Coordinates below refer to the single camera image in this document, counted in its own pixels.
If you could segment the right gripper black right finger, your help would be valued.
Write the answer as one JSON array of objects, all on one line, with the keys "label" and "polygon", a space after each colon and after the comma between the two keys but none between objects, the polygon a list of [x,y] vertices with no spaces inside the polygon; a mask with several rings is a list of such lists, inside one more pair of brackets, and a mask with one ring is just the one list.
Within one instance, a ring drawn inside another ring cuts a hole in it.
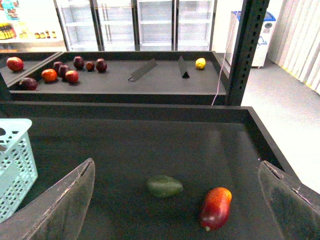
[{"label": "right gripper black right finger", "polygon": [[258,181],[284,240],[320,238],[319,193],[268,161],[260,163]]}]

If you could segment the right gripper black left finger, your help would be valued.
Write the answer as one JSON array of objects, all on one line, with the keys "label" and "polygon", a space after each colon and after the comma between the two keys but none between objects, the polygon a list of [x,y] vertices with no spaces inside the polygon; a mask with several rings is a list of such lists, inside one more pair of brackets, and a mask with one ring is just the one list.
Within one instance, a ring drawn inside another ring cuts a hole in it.
[{"label": "right gripper black left finger", "polygon": [[76,240],[92,198],[95,162],[89,158],[0,224],[2,240]]}]

